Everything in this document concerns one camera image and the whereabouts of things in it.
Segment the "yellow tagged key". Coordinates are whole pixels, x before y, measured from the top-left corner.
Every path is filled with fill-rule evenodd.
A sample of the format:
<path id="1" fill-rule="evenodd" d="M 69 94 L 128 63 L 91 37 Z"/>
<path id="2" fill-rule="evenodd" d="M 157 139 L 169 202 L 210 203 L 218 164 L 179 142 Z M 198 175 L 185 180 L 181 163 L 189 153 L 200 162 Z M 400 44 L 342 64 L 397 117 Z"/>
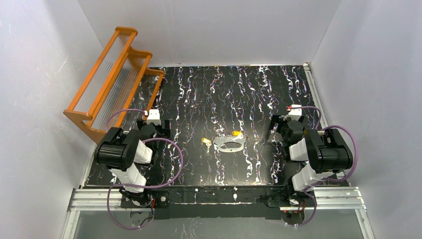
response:
<path id="1" fill-rule="evenodd" d="M 212 141 L 210 139 L 208 139 L 208 138 L 205 138 L 205 137 L 203 137 L 201 139 L 201 141 L 202 141 L 202 143 L 204 143 L 206 145 L 206 147 L 207 147 L 207 153 L 209 153 L 210 152 L 210 147 L 212 146 Z"/>
<path id="2" fill-rule="evenodd" d="M 233 131 L 232 133 L 231 133 L 231 135 L 232 136 L 234 136 L 234 137 L 237 137 L 237 138 L 243 138 L 244 136 L 243 136 L 243 133 L 241 132 L 241 131 Z"/>

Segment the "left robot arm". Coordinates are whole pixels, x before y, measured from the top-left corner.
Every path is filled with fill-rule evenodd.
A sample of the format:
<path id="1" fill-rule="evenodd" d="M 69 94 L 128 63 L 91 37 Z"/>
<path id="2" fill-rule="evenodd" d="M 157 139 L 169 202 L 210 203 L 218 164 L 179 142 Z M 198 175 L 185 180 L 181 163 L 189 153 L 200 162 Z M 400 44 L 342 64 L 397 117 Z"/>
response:
<path id="1" fill-rule="evenodd" d="M 129 198 L 145 196 L 143 188 L 133 187 L 133 184 L 145 186 L 147 179 L 141 175 L 137 164 L 151 166 L 159 156 L 159 150 L 165 142 L 157 140 L 144 142 L 151 138 L 166 138 L 171 135 L 170 121 L 155 125 L 146 120 L 137 120 L 138 129 L 125 132 L 120 127 L 111 127 L 94 152 L 94 161 L 105 166 L 123 184 L 120 192 Z"/>

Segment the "white keyring holder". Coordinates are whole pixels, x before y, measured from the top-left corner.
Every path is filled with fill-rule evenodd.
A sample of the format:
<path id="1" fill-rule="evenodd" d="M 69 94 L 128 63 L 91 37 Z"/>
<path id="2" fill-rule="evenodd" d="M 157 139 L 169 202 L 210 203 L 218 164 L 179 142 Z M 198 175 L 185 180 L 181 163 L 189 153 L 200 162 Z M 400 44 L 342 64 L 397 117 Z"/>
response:
<path id="1" fill-rule="evenodd" d="M 235 153 L 242 151 L 246 146 L 247 137 L 239 135 L 221 136 L 213 140 L 217 150 L 223 153 Z"/>

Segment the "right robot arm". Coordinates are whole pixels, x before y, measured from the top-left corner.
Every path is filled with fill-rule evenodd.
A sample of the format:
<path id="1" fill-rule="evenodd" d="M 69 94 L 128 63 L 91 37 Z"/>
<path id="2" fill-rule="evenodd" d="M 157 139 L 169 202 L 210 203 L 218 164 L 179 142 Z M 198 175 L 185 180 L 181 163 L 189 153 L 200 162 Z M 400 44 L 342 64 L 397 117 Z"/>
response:
<path id="1" fill-rule="evenodd" d="M 304 117 L 273 115 L 269 124 L 269 130 L 275 130 L 282 137 L 286 161 L 303 165 L 287 181 L 283 193 L 287 200 L 309 198 L 316 185 L 333 181 L 335 173 L 355 167 L 356 157 L 340 133 L 342 127 L 330 125 L 321 131 L 305 129 L 303 121 Z"/>

